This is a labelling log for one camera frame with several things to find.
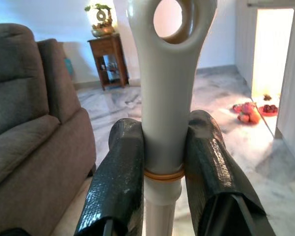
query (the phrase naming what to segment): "sofa armrest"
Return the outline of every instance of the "sofa armrest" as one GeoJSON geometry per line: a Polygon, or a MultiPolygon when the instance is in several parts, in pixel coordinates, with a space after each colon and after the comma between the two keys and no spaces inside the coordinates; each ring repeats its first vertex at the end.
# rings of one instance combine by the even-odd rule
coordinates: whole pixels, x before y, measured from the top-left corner
{"type": "Polygon", "coordinates": [[[65,123],[80,109],[81,104],[61,56],[59,43],[48,39],[37,45],[44,67],[50,115],[65,123]]]}

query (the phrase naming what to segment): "sunlight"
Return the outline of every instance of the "sunlight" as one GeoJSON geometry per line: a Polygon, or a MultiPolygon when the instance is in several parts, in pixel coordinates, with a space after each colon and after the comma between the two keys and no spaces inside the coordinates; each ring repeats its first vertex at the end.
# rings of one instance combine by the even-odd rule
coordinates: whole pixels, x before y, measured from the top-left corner
{"type": "Polygon", "coordinates": [[[281,93],[293,16],[293,9],[258,10],[253,97],[281,93]]]}

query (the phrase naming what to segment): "fruit plate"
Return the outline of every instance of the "fruit plate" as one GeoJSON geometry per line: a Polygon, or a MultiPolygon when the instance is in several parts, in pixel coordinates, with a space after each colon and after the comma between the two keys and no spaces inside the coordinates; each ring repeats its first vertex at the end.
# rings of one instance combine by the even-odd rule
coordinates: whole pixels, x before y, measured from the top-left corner
{"type": "Polygon", "coordinates": [[[279,113],[279,112],[266,113],[264,112],[264,106],[259,107],[258,110],[259,110],[259,113],[264,117],[275,117],[279,113]]]}
{"type": "Polygon", "coordinates": [[[236,114],[239,114],[241,112],[241,108],[242,108],[242,104],[235,104],[231,108],[231,111],[236,113],[236,114]]]}

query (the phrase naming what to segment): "sofa cushion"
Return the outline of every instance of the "sofa cushion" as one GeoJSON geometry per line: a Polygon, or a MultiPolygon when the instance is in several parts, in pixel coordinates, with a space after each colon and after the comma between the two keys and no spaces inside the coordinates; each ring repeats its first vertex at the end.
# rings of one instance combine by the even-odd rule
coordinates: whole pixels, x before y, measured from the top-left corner
{"type": "Polygon", "coordinates": [[[0,24],[0,134],[48,114],[44,71],[32,32],[0,24]]]}
{"type": "Polygon", "coordinates": [[[45,115],[1,134],[0,182],[47,140],[59,124],[56,117],[45,115]]]}
{"type": "Polygon", "coordinates": [[[0,232],[50,236],[94,162],[93,130],[81,109],[0,184],[0,232]]]}

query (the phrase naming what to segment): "marble floor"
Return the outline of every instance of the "marble floor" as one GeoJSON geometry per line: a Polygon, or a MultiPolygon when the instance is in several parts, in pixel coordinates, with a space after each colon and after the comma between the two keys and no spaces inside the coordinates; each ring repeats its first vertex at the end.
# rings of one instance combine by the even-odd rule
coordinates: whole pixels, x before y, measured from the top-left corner
{"type": "MultiPolygon", "coordinates": [[[[78,96],[91,118],[99,165],[108,152],[112,125],[120,118],[141,119],[140,88],[88,89],[78,91],[78,96]]],[[[192,110],[206,110],[217,120],[228,151],[254,186],[276,235],[295,236],[295,159],[282,140],[273,139],[263,120],[258,125],[239,123],[230,108],[245,101],[251,101],[249,89],[236,70],[211,71],[196,76],[192,110]]],[[[89,184],[90,179],[87,179],[53,236],[73,235],[89,184]]],[[[182,185],[173,235],[192,236],[184,180],[182,185]]]]}

